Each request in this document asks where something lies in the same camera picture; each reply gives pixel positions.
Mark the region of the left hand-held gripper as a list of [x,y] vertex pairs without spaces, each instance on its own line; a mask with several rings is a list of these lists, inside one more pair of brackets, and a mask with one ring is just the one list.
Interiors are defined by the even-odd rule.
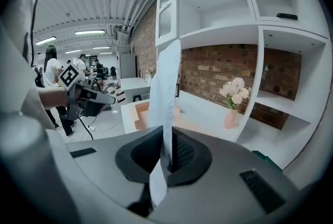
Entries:
[[59,83],[66,90],[67,113],[65,119],[77,120],[81,116],[97,116],[106,105],[113,105],[113,96],[94,91],[85,81],[83,72],[68,65],[59,75]]

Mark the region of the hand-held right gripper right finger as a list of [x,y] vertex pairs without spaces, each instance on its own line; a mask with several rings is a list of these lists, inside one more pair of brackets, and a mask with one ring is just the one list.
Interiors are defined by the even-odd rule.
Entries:
[[172,129],[171,160],[166,167],[168,187],[195,183],[211,163],[212,153],[205,144],[177,128]]

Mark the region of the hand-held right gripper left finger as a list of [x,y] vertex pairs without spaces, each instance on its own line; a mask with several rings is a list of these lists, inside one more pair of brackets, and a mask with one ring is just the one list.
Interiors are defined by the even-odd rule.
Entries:
[[145,134],[120,147],[115,156],[117,167],[132,182],[146,184],[160,159],[163,127],[145,130]]

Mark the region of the white A4 paper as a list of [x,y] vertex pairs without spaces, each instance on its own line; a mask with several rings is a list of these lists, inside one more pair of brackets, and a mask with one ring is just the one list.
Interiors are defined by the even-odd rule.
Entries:
[[159,149],[162,156],[149,176],[149,191],[154,209],[164,200],[168,191],[162,168],[172,164],[172,124],[180,56],[181,43],[180,40],[175,40],[159,54],[156,74],[150,86],[148,126],[163,128],[162,146]]

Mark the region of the person's left forearm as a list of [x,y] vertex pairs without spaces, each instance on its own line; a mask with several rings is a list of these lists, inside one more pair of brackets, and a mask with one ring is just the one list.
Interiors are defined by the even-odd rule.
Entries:
[[67,91],[62,87],[37,88],[40,100],[45,109],[67,107]]

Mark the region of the white side desk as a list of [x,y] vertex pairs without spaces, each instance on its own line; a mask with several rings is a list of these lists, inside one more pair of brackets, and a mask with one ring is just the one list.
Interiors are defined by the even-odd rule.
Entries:
[[135,95],[143,95],[150,92],[150,84],[143,78],[123,78],[120,79],[121,90],[125,95],[125,102],[134,102]]

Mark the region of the pink vase with pale flowers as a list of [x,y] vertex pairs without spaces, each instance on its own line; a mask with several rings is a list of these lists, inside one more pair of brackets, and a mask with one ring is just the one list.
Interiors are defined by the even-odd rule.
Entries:
[[224,98],[224,103],[229,107],[229,113],[224,120],[225,129],[232,129],[235,126],[238,107],[244,100],[250,97],[251,92],[251,87],[247,88],[244,79],[240,77],[226,82],[219,89],[219,94]]

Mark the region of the fluorescent ceiling light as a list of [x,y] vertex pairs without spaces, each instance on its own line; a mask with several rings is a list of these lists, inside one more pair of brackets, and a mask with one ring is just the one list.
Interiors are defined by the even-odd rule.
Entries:
[[75,35],[105,34],[105,30],[75,31]]
[[55,36],[52,36],[52,37],[49,37],[47,39],[36,42],[35,45],[43,45],[43,44],[46,44],[46,43],[49,43],[49,42],[52,42],[52,41],[55,41],[55,40],[57,40],[57,38]]

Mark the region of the green tissue pack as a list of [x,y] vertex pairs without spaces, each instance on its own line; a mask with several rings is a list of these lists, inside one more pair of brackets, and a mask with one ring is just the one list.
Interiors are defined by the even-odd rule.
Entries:
[[272,167],[276,168],[279,171],[282,171],[282,169],[275,163],[273,162],[268,156],[262,154],[260,151],[254,150],[252,151],[253,154],[255,154],[257,157],[265,161],[266,163],[270,164]]

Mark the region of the white vase with flowers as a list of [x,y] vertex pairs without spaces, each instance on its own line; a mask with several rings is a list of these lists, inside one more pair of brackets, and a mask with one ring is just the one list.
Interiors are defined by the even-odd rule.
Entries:
[[148,85],[151,85],[151,81],[155,74],[156,74],[156,68],[154,68],[154,67],[148,68],[146,70],[146,82]]

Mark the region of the person's beige shirt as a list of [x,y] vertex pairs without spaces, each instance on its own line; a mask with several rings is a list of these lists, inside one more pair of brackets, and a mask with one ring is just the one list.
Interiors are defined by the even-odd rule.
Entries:
[[0,14],[0,114],[19,113],[52,130],[31,68],[33,6],[34,0],[8,0]]

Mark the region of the white glass cabinet door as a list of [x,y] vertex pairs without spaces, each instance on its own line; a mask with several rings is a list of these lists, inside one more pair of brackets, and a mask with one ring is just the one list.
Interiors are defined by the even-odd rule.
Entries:
[[178,38],[178,0],[157,0],[156,47]]

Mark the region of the black remote control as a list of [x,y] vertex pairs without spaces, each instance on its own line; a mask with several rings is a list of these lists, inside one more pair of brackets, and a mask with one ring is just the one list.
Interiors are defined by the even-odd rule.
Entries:
[[277,13],[276,17],[282,19],[298,20],[298,16],[294,14]]

